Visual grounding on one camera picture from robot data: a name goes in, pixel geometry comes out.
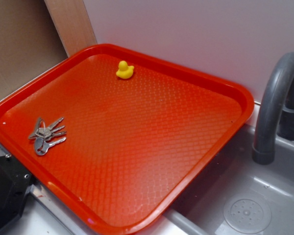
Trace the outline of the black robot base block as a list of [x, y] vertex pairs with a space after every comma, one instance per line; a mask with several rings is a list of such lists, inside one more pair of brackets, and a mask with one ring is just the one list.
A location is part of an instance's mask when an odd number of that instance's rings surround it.
[[0, 232], [18, 221], [33, 184], [33, 176], [13, 156], [0, 156]]

